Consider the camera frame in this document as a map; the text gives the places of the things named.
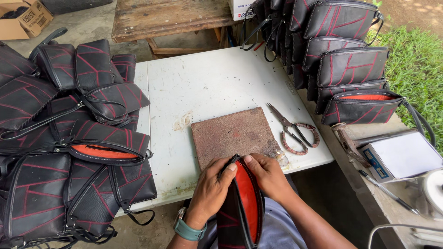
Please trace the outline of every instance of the man's left hand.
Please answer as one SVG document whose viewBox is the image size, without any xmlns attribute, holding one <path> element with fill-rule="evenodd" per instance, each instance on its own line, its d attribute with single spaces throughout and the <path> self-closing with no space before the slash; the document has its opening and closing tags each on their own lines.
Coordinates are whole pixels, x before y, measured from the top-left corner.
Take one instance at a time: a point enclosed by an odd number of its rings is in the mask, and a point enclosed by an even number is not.
<svg viewBox="0 0 443 249">
<path fill-rule="evenodd" d="M 202 229 L 206 221 L 216 214 L 225 202 L 228 187 L 237 173 L 231 163 L 218 178 L 218 173 L 231 157 L 214 158 L 200 174 L 184 222 L 193 229 Z"/>
</svg>

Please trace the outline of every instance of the pen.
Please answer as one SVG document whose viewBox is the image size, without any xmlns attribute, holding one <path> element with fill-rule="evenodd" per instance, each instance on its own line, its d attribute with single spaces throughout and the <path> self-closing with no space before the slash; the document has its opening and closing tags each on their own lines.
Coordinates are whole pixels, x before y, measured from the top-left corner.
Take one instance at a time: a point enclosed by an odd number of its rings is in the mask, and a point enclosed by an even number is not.
<svg viewBox="0 0 443 249">
<path fill-rule="evenodd" d="M 400 205 L 404 206 L 407 210 L 415 213 L 416 215 L 420 215 L 416 209 L 413 209 L 410 205 L 408 205 L 406 202 L 404 202 L 402 199 L 396 197 L 393 193 L 391 193 L 387 188 L 383 187 L 381 184 L 379 184 L 376 180 L 372 179 L 366 172 L 363 170 L 358 170 L 360 174 L 366 179 L 368 179 L 370 182 L 372 182 L 375 186 L 379 187 L 383 192 L 387 193 L 392 199 L 394 199 L 396 202 L 398 202 Z"/>
</svg>

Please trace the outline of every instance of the green grass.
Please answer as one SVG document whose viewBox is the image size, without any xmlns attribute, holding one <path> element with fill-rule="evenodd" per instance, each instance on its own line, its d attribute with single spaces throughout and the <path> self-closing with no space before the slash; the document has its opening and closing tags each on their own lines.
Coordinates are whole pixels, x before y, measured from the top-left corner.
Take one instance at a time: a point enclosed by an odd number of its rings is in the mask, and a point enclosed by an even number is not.
<svg viewBox="0 0 443 249">
<path fill-rule="evenodd" d="M 375 35 L 368 33 L 367 41 Z M 390 57 L 386 78 L 391 90 L 407 98 L 428 121 L 437 139 L 437 151 L 443 155 L 443 40 L 419 28 L 407 31 L 406 26 L 381 33 L 373 46 L 387 46 Z M 405 107 L 397 115 L 410 128 L 415 127 Z"/>
</svg>

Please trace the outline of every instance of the white table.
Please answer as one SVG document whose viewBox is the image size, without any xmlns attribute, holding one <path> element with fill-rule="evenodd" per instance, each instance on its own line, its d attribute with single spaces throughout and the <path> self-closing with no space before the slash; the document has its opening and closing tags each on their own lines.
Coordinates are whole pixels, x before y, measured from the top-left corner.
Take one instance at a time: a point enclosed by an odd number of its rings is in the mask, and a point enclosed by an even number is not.
<svg viewBox="0 0 443 249">
<path fill-rule="evenodd" d="M 305 156 L 284 149 L 280 134 L 283 125 L 266 103 L 274 105 L 292 123 L 314 122 L 300 97 L 288 87 L 289 78 L 280 62 L 266 62 L 263 48 L 245 52 L 233 47 L 136 64 L 135 83 L 151 101 L 149 108 L 140 110 L 137 131 L 151 136 L 154 156 L 150 164 L 158 197 L 134 204 L 132 210 L 192 197 L 200 174 L 192 122 L 261 106 L 275 139 L 289 159 L 289 164 L 282 168 L 284 173 L 334 160 L 321 136 L 320 145 L 309 148 Z M 308 140 L 314 141 L 310 131 L 301 130 Z M 302 149 L 291 138 L 288 144 L 295 150 Z"/>
</svg>

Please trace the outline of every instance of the white box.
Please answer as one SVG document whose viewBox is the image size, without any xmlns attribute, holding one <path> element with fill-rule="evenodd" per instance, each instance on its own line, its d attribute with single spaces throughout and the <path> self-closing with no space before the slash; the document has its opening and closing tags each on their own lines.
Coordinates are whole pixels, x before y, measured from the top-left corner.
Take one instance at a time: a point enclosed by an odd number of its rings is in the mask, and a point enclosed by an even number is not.
<svg viewBox="0 0 443 249">
<path fill-rule="evenodd" d="M 245 18 L 246 10 L 248 10 L 253 2 L 254 0 L 229 0 L 229 8 L 231 9 L 234 21 L 243 20 Z M 251 10 L 249 10 L 246 15 L 246 19 L 255 16 Z"/>
<path fill-rule="evenodd" d="M 407 179 L 443 167 L 443 158 L 418 132 L 370 143 L 361 153 L 380 183 Z"/>
</svg>

